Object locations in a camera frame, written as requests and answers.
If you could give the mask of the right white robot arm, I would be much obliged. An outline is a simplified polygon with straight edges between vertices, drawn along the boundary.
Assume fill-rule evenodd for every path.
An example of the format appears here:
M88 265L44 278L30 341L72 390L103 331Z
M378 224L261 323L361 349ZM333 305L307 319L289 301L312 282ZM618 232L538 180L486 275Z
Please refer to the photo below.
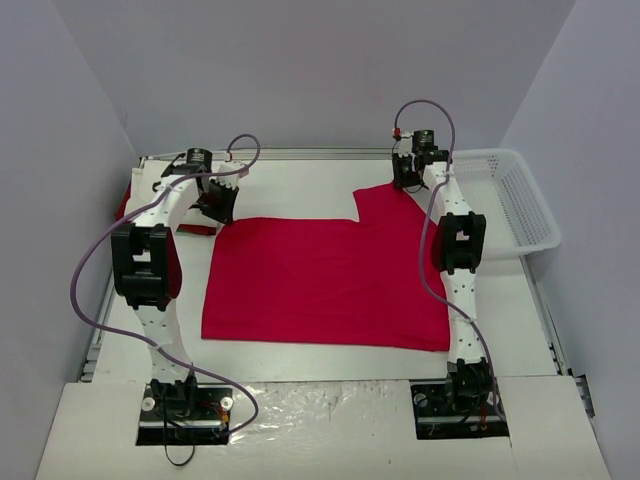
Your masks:
M439 274L444 292L428 292L448 309L450 346L443 398L446 406L465 413L484 400L494 386L492 362L476 324L476 278L487 221L473 211L454 177L452 159L440 150L431 130L393 129L393 186L413 186L430 192L429 215L421 235L419 263Z

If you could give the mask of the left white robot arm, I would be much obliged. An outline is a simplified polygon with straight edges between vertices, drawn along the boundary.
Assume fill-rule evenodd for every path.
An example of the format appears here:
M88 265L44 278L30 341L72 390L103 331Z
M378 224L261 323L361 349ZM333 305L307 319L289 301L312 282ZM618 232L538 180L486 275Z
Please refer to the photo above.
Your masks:
M192 208L219 224L232 223L245 167L231 156L214 162L208 150L187 150L152 184L150 207L110 236L116 292L151 341L152 395L179 418L195 415L202 395L179 327L182 269L175 234Z

